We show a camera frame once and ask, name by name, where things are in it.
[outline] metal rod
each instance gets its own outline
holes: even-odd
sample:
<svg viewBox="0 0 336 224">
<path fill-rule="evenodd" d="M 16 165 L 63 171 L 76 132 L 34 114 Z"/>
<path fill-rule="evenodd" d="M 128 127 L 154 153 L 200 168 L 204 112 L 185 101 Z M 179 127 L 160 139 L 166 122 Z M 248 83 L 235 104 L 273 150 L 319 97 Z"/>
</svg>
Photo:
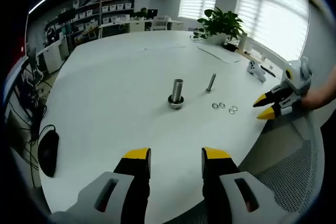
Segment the metal rod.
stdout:
<svg viewBox="0 0 336 224">
<path fill-rule="evenodd" d="M 173 102 L 179 102 L 181 98 L 181 91 L 182 91 L 183 80 L 182 79 L 175 79 L 174 80 L 174 88 L 172 94 Z"/>
<path fill-rule="evenodd" d="M 208 88 L 206 89 L 206 91 L 210 92 L 211 91 L 211 87 L 212 87 L 212 84 L 214 84 L 214 81 L 215 81 L 215 77 L 216 77 L 216 74 L 214 73 L 211 77 L 211 81 L 209 83 L 209 86 Z"/>
</svg>

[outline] black computer mouse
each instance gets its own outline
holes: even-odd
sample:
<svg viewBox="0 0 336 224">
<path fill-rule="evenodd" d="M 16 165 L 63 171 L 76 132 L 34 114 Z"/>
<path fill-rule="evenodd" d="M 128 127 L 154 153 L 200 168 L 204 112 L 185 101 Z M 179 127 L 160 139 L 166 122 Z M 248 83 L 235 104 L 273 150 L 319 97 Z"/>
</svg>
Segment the black computer mouse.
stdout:
<svg viewBox="0 0 336 224">
<path fill-rule="evenodd" d="M 53 177 L 55 174 L 58 140 L 59 136 L 56 131 L 50 130 L 43 136 L 38 145 L 38 162 L 42 171 L 48 177 Z"/>
</svg>

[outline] person's arm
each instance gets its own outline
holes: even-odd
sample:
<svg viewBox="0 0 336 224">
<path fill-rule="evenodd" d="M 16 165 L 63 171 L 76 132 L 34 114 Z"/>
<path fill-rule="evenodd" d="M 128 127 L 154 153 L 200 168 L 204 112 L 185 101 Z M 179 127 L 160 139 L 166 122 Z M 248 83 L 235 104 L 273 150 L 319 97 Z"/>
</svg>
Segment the person's arm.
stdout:
<svg viewBox="0 0 336 224">
<path fill-rule="evenodd" d="M 318 90 L 309 90 L 308 93 L 302 97 L 302 106 L 315 110 L 319 109 L 332 100 L 336 99 L 336 66 L 331 71 L 326 83 Z"/>
</svg>

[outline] white round table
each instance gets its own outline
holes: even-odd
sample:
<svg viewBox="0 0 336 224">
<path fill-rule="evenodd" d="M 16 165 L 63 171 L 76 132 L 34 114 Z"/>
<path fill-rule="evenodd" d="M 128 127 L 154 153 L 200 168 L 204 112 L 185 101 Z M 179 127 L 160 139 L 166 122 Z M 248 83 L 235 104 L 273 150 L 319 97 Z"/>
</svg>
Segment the white round table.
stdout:
<svg viewBox="0 0 336 224">
<path fill-rule="evenodd" d="M 150 147 L 151 193 L 146 223 L 163 223 L 203 200 L 201 148 L 230 153 L 239 165 L 258 139 L 265 108 L 255 100 L 280 80 L 261 83 L 248 60 L 224 63 L 197 48 L 186 31 L 146 31 L 107 37 L 77 47 L 49 95 L 41 129 L 53 124 L 60 136 L 53 178 L 40 172 L 52 212 L 66 211 L 81 189 L 113 171 L 129 150 Z M 211 76 L 216 79 L 206 93 Z M 183 79 L 183 107 L 167 98 Z M 214 110 L 213 103 L 225 109 Z M 236 114 L 229 113 L 232 105 Z"/>
</svg>

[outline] white game controller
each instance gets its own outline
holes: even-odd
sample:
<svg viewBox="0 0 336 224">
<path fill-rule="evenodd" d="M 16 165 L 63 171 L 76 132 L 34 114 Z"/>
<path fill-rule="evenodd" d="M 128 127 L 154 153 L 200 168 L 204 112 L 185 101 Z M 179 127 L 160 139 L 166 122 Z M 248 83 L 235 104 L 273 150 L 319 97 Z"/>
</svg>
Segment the white game controller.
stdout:
<svg viewBox="0 0 336 224">
<path fill-rule="evenodd" d="M 265 71 L 263 71 L 258 63 L 256 63 L 254 60 L 251 60 L 249 62 L 247 72 L 249 72 L 250 74 L 255 74 L 261 82 L 266 81 L 266 77 L 264 76 Z"/>
</svg>

